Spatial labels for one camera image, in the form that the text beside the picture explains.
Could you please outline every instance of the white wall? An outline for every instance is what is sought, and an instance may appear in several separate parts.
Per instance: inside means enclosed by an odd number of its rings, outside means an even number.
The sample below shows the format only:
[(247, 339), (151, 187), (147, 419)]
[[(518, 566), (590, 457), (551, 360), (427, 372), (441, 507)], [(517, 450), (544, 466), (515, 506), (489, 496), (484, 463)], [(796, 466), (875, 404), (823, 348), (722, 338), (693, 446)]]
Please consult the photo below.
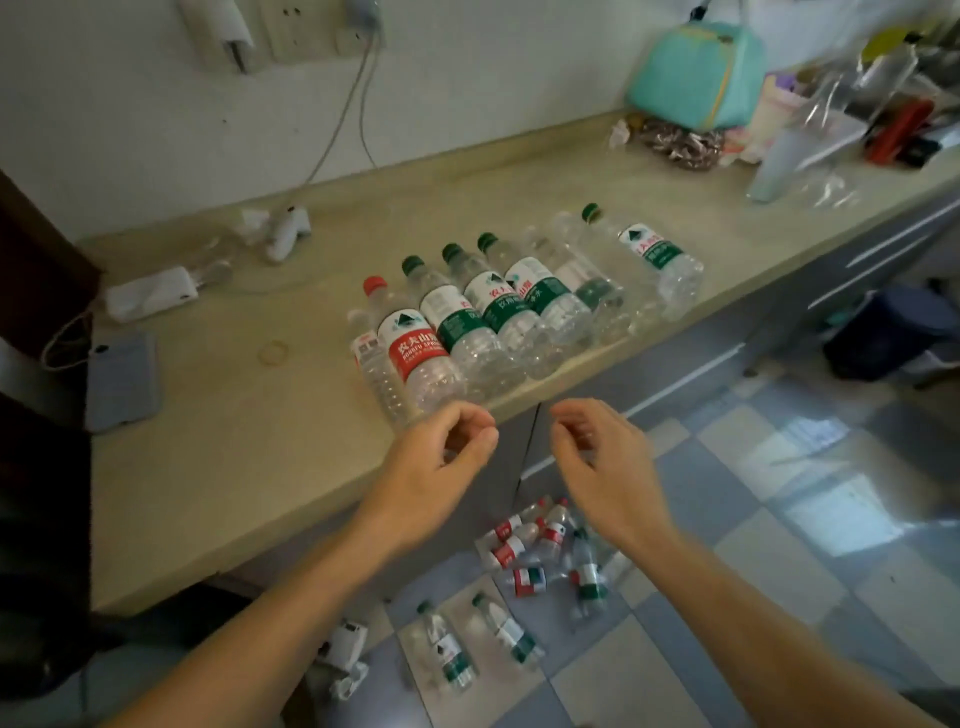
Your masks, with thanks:
[[(757, 0), (771, 64), (812, 58), (852, 0)], [(867, 0), (873, 25), (919, 0)], [(381, 164), (620, 106), (646, 42), (693, 0), (382, 0), (368, 104)], [(258, 19), (254, 0), (243, 0)], [(717, 16), (732, 0), (716, 0)], [(358, 60), (204, 71), (175, 0), (0, 3), (0, 168), (70, 239), (302, 181)], [(318, 179), (366, 169), (355, 109)]]

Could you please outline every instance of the hand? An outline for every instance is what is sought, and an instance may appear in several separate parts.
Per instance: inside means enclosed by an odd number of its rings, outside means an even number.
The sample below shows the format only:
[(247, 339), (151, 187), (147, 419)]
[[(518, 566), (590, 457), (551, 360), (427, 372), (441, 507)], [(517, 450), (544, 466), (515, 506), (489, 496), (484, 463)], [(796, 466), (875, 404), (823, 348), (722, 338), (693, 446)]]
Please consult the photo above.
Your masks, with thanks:
[[(490, 460), (500, 433), (493, 416), (456, 401), (409, 427), (394, 441), (350, 523), (369, 543), (399, 554), (431, 536)], [(444, 450), (458, 452), (444, 464)]]
[[(650, 445), (600, 400), (564, 400), (550, 408), (550, 447), (566, 487), (600, 534), (632, 558), (676, 535)], [(590, 465), (580, 454), (593, 450)]]

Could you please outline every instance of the plastic water bottle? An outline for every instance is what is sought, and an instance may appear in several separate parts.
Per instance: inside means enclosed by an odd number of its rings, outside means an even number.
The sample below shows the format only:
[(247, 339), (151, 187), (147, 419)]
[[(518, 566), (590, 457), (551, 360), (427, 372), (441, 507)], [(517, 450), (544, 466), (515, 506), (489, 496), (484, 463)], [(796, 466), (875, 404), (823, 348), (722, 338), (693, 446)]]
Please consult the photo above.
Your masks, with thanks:
[(363, 289), (373, 319), (379, 322), (376, 336), (380, 346), (387, 350), (413, 403), (429, 413), (451, 400), (464, 399), (467, 381), (460, 367), (410, 299), (390, 291), (380, 276), (364, 280)]
[(597, 566), (596, 553), (585, 528), (573, 532), (574, 571), (570, 580), (577, 588), (580, 609), (585, 617), (592, 617), (607, 609), (607, 584)]
[(417, 614), (422, 619), (426, 639), (430, 642), (447, 684), (455, 692), (465, 691), (476, 679), (476, 670), (470, 657), (461, 647), (446, 619), (437, 613), (429, 601), (422, 601), (417, 606)]
[(537, 554), (544, 563), (556, 563), (560, 560), (560, 552), (564, 547), (564, 536), (571, 525), (570, 501), (560, 498), (557, 504), (546, 515), (543, 533), (537, 544)]
[(584, 207), (581, 217), (592, 230), (627, 246), (659, 272), (657, 292), (663, 299), (666, 319), (680, 319), (697, 302), (704, 264), (695, 257), (684, 253), (648, 225), (612, 217), (596, 203)]
[(527, 228), (524, 242), (593, 312), (593, 330), (602, 344), (612, 344), (630, 333), (634, 319), (623, 286), (565, 240), (551, 240), (536, 227)]
[(483, 615), (483, 621), (493, 631), (497, 641), (510, 652), (510, 656), (518, 664), (532, 667), (546, 654), (534, 636), (521, 627), (519, 622), (510, 616), (510, 612), (483, 592), (477, 593), (471, 604)]
[(477, 247), (524, 302), (539, 313), (557, 346), (571, 354), (589, 348), (593, 314), (543, 263), (492, 232), (484, 232)]
[(403, 382), (390, 363), (373, 331), (370, 313), (354, 308), (347, 313), (350, 350), (357, 369), (373, 391), (373, 396), (394, 429), (403, 429), (411, 419), (410, 401)]
[(466, 253), (456, 243), (444, 247), (450, 275), (484, 321), (532, 379), (546, 379), (564, 363), (540, 316), (530, 310), (511, 285), (480, 255)]
[(417, 255), (406, 257), (402, 268), (410, 292), (420, 302), (420, 313), (437, 331), (478, 399), (506, 394), (523, 383), (526, 374), (519, 364), (449, 278)]

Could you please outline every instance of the forearm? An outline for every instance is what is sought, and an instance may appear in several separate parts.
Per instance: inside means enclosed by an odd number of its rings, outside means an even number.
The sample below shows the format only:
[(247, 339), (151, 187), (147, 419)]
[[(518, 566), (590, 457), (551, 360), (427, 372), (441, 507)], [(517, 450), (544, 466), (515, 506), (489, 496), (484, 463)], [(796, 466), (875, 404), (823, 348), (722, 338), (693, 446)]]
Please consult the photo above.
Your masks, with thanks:
[(262, 726), (279, 715), (350, 596), (386, 561), (345, 529), (194, 650), (110, 728)]
[(760, 725), (934, 726), (683, 536), (628, 555), (670, 600)]

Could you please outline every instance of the teal bag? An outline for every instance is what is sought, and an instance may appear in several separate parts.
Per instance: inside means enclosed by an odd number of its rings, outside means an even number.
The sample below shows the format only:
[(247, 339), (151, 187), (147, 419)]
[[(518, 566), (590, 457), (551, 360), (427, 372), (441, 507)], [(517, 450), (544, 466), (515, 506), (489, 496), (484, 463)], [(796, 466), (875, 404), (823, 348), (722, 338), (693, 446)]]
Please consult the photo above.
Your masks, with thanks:
[(766, 73), (763, 41), (745, 24), (692, 19), (657, 41), (627, 102), (697, 132), (743, 127)]

